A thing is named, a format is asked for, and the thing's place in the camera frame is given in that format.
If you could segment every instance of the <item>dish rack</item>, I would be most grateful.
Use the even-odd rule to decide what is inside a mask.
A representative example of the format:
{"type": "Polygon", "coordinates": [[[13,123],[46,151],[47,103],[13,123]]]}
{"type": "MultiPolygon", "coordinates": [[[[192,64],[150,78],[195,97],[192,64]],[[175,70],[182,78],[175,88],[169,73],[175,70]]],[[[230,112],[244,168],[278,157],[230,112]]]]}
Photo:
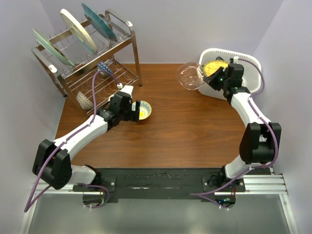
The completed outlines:
{"type": "MultiPolygon", "coordinates": [[[[69,97],[70,100],[87,115],[93,113],[94,108],[85,110],[76,99],[76,96],[81,92],[87,99],[93,102],[92,79],[94,73],[98,70],[98,63],[102,61],[105,62],[114,73],[114,76],[123,85],[131,85],[138,81],[138,85],[142,86],[136,34],[133,25],[113,9],[107,9],[105,15],[99,14],[99,16],[102,17],[114,31],[118,40],[115,42],[104,38],[88,20],[82,20],[81,25],[86,29],[97,45],[98,53],[96,55],[89,53],[68,29],[65,32],[61,31],[58,35],[55,34],[54,37],[50,36],[49,41],[70,60],[75,62],[75,68],[61,63],[40,44],[32,49],[33,54],[44,67],[45,71],[62,95],[64,97],[69,97]],[[118,24],[121,24],[121,26],[119,26],[117,22],[113,22],[111,16],[115,17],[115,19],[118,20],[118,24]],[[122,29],[123,26],[126,26],[130,33],[122,29]],[[114,57],[116,52],[129,44],[132,44],[133,47],[136,74],[116,61],[114,57]]],[[[113,78],[99,74],[95,81],[97,107],[102,106],[107,102],[110,95],[117,91],[117,83],[113,78]]]]}

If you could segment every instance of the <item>gray floor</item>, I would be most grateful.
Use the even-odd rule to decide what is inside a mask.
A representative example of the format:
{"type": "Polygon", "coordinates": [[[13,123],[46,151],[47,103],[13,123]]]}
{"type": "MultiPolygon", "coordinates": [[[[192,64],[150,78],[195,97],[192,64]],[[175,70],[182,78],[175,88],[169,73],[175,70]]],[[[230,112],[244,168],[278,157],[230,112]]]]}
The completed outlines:
{"type": "Polygon", "coordinates": [[[82,195],[39,200],[30,234],[288,234],[278,195],[238,195],[230,211],[199,200],[127,200],[83,208],[82,195]]]}

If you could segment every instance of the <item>yellow bowl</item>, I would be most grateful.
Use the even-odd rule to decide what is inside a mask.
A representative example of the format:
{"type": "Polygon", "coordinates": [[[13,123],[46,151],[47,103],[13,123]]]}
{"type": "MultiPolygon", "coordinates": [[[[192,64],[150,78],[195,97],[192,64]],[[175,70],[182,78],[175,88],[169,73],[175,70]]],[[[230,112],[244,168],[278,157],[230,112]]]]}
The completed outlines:
{"type": "MultiPolygon", "coordinates": [[[[132,103],[132,110],[134,111],[136,109],[136,103],[132,103]]],[[[148,118],[152,113],[152,107],[151,105],[146,101],[141,101],[140,104],[140,117],[139,120],[143,120],[148,118]]]]}

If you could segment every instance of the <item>wall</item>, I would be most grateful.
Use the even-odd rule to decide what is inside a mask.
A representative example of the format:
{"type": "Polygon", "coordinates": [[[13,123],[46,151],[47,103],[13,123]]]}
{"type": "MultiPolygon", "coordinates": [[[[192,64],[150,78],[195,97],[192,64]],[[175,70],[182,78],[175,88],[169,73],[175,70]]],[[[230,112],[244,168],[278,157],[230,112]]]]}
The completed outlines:
{"type": "MultiPolygon", "coordinates": [[[[60,10],[79,21],[83,9],[76,0],[40,0],[58,33],[65,29],[60,10]]],[[[208,48],[253,54],[282,0],[88,0],[94,10],[113,8],[135,26],[140,62],[198,61],[208,48]]],[[[133,62],[131,47],[116,58],[133,62]]]]}
{"type": "Polygon", "coordinates": [[[285,176],[300,232],[311,233],[312,1],[284,0],[254,56],[266,80],[256,100],[282,126],[275,170],[285,176]]]}
{"type": "Polygon", "coordinates": [[[16,234],[38,144],[54,138],[64,98],[30,50],[36,46],[33,27],[53,31],[40,2],[2,1],[0,19],[0,233],[16,234]]]}

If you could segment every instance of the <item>brown wood surface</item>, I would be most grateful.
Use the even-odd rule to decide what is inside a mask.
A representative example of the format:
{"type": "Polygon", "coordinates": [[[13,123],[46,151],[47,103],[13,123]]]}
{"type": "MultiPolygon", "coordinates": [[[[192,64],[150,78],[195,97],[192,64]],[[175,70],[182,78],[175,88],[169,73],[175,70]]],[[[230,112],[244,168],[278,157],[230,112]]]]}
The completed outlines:
{"type": "MultiPolygon", "coordinates": [[[[176,79],[180,64],[141,64],[143,86],[134,99],[152,114],[139,123],[121,122],[84,147],[72,161],[93,167],[221,167],[238,155],[244,125],[223,100],[184,89],[176,79]]],[[[127,65],[135,71],[133,64],[127,65]]],[[[57,137],[85,121],[67,98],[57,137]]]]}

